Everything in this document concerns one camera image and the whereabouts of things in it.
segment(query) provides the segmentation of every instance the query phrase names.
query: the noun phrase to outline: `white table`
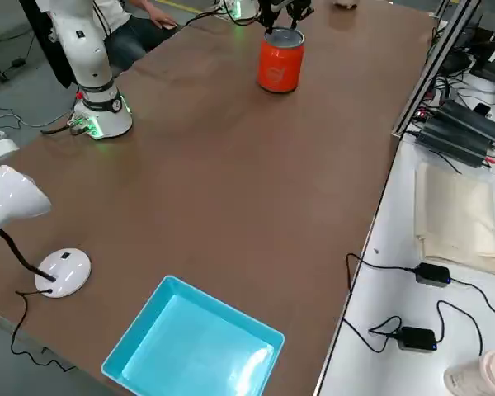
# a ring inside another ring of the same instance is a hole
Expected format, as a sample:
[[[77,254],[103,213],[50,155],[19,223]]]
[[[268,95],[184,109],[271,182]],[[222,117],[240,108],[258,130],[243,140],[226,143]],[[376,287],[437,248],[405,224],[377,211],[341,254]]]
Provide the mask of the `white table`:
[[[422,161],[444,169],[449,165],[435,154],[411,141],[403,141],[394,160],[384,197],[370,234],[365,260],[381,266],[416,266],[419,261],[414,238],[414,180]],[[473,169],[455,162],[466,175],[473,175],[493,184],[495,174]],[[344,257],[339,265],[344,266]],[[495,276],[466,267],[448,266],[451,275],[481,287],[495,307]],[[445,299],[472,314],[480,326],[484,350],[495,349],[495,314],[476,290],[459,285],[439,289],[415,282],[414,275],[403,271],[379,271],[362,266],[345,318],[380,348],[384,338],[371,336],[366,329],[399,315],[403,324],[431,328],[440,336],[440,320],[436,301]],[[445,340],[431,354],[401,351],[391,340],[378,355],[370,351],[345,324],[329,362],[320,394],[363,395],[450,395],[443,382],[444,370],[450,365],[476,359],[479,342],[474,325],[462,313],[443,306]]]

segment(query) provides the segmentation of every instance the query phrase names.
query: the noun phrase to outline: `gray floor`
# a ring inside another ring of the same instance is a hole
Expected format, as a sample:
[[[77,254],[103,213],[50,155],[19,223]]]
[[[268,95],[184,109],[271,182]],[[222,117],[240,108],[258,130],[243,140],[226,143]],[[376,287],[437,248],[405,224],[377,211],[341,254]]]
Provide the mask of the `gray floor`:
[[[19,313],[22,301],[19,297]],[[0,323],[0,396],[39,395],[74,396],[96,395],[116,396],[116,393],[80,370],[63,373],[52,364],[48,367],[33,365],[29,356],[14,356],[9,351],[11,343],[10,327]],[[55,356],[51,351],[40,354],[41,348],[33,341],[20,337],[15,342],[16,351],[29,351],[40,362],[57,358],[65,367],[68,362]]]
[[[189,7],[202,8],[212,3],[212,0],[173,0]],[[414,7],[423,11],[433,11],[439,0],[394,0],[396,3],[408,7]],[[171,13],[181,24],[192,17],[190,13],[182,12],[176,8],[158,5]],[[483,3],[486,15],[483,27],[495,29],[495,0],[486,0]],[[450,15],[454,7],[450,7],[446,15]],[[29,26],[23,16],[23,12],[17,0],[0,1],[0,36],[10,36],[16,32],[25,31]],[[0,67],[6,69],[11,60],[26,55],[31,36],[24,35],[19,39],[11,40],[0,45]],[[64,89],[56,81],[50,66],[45,61],[38,43],[35,41],[27,60],[27,66],[9,73],[11,81],[0,86],[0,107],[10,108],[26,122],[30,124],[44,124],[63,114],[73,103],[75,88]],[[40,136],[40,128],[28,128],[24,125],[19,129],[13,129],[16,122],[10,118],[0,119],[0,126],[20,146],[29,144]],[[111,395],[112,392],[97,383],[94,379],[81,372],[73,370],[62,373],[55,367],[38,367],[31,364],[27,356],[13,356],[9,351],[11,329],[0,326],[0,395],[17,396],[24,394],[36,394],[39,396],[50,395]],[[34,346],[33,342],[25,340],[18,346],[19,349],[28,349],[37,353],[40,346]]]

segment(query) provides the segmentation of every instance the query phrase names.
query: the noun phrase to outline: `lamp head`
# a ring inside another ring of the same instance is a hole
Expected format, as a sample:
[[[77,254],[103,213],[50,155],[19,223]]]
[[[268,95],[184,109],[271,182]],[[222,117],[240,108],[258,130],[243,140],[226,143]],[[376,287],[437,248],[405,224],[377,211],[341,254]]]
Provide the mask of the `lamp head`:
[[[43,215],[51,210],[48,197],[26,175],[0,167],[0,228],[13,219]]]

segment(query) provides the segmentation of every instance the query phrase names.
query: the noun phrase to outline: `orange can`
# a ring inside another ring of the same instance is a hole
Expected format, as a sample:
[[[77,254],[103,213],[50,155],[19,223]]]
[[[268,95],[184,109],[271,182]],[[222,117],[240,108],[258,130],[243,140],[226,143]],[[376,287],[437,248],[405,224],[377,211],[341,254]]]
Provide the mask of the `orange can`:
[[[304,35],[287,27],[275,27],[266,33],[261,45],[257,81],[270,92],[291,92],[299,84],[303,62]]]

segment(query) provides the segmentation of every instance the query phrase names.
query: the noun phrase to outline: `light blue bin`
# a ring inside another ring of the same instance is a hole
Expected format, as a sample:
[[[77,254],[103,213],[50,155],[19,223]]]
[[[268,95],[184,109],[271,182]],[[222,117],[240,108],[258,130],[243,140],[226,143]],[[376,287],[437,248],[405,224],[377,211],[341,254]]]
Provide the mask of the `light blue bin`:
[[[101,371],[141,396],[262,394],[284,335],[166,276]]]

